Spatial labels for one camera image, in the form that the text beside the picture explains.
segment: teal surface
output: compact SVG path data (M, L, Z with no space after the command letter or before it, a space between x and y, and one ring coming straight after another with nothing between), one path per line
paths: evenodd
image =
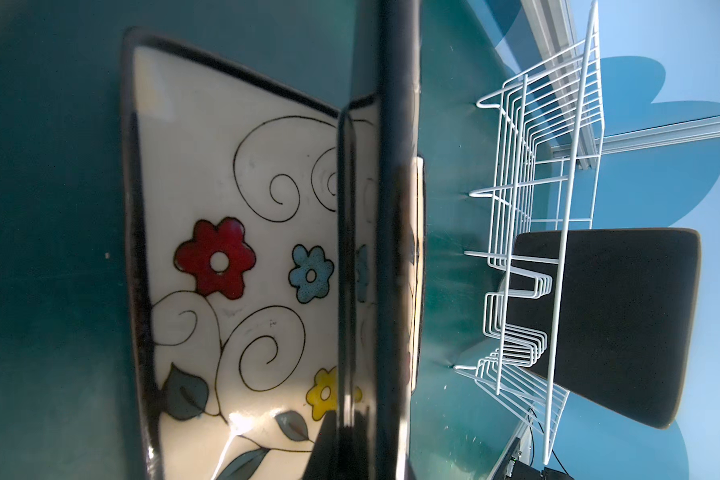
M427 168L424 329L412 397L411 460L419 480L483 478L518 420L457 375L484 342L483 294L499 275L464 250L487 249L490 203L467 196L493 179L497 116L474 106L500 87L503 65L466 2L422 6L419 151ZM489 345L473 348L487 355Z
M0 2L0 478L142 478L123 250L119 50L141 25L331 104L346 102L354 4ZM429 256L412 460L467 478L514 420L448 366L483 339L479 260L500 62L465 2L424 2L421 151Z

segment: red flower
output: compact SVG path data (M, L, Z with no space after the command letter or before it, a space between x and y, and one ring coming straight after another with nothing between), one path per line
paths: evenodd
M256 264L256 254L244 241L245 227L237 218L225 218L218 226L198 220L192 240L179 245L173 256L177 269L195 277L197 293L221 292L239 299L245 284L242 273Z

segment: black cable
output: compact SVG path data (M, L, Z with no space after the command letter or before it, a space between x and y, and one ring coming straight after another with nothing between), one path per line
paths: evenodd
M536 412L534 412L534 410L532 408L529 408L529 410L531 413L534 414L534 417L536 417L536 422L539 424L539 428L541 428L541 433L544 433L544 426L541 425L541 421L539 420L539 417L536 415ZM565 472L565 475L568 475L569 477L571 477L570 474L568 473L568 471L565 469L565 466L563 466L563 463L557 457L557 453L554 452L554 448L552 448L552 455L554 455L554 458L555 458L555 460L557 460L557 463L560 464L560 467L563 469L563 472Z
M536 444L534 443L534 430L530 429L530 464L529 467L534 466L534 458L536 458Z

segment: yellow flower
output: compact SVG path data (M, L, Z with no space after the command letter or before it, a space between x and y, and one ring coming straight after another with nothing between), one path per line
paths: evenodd
M315 385L307 392L307 403L312 406L312 419L317 421L327 411L336 410L336 391L338 371L333 367L330 372L320 369L315 374ZM355 387L355 401L362 400L362 391Z

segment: painted leaf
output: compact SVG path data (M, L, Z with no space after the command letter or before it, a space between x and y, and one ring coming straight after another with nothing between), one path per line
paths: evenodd
M222 470L216 480L248 480L261 465L267 453L269 453L269 448L264 447L243 453L232 460L232 463Z
M298 412L293 410L284 412L275 417L280 429L286 434L286 437L290 438L294 442L304 442L309 440L309 430L307 429L307 422L304 421Z
M208 384L198 376L184 372L171 363L170 373L163 384L163 408L176 420L199 416L208 403Z

